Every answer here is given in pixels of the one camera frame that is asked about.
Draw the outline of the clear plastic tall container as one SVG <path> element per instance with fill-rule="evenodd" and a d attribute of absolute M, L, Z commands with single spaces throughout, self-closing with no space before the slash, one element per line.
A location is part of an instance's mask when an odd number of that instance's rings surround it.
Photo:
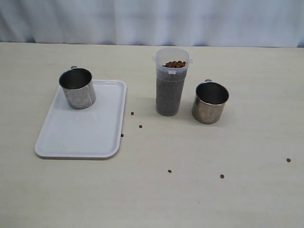
<path fill-rule="evenodd" d="M 156 52 L 156 111 L 159 114 L 177 114 L 191 63 L 188 52 L 180 48 L 165 47 Z"/>

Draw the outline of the white plastic tray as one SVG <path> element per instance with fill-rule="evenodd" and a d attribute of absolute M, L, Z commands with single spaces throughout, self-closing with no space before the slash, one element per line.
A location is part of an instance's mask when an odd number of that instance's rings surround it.
<path fill-rule="evenodd" d="M 42 125 L 35 153 L 44 158 L 110 158 L 120 147 L 127 85 L 121 80 L 93 80 L 95 103 L 73 109 L 61 87 Z"/>

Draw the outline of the white curtain backdrop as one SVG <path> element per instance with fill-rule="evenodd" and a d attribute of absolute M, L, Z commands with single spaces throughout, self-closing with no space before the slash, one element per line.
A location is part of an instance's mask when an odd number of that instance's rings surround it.
<path fill-rule="evenodd" d="M 2 42 L 302 47 L 301 0 L 3 0 Z"/>

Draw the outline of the steel mug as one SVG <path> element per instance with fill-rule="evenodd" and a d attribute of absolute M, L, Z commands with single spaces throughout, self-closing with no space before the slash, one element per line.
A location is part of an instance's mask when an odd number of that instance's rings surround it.
<path fill-rule="evenodd" d="M 228 99 L 229 92 L 224 86 L 206 79 L 196 87 L 192 116 L 200 123 L 214 124 L 220 119 Z"/>
<path fill-rule="evenodd" d="M 67 103 L 74 109 L 86 109 L 96 101 L 93 76 L 85 68 L 71 66 L 58 79 Z"/>

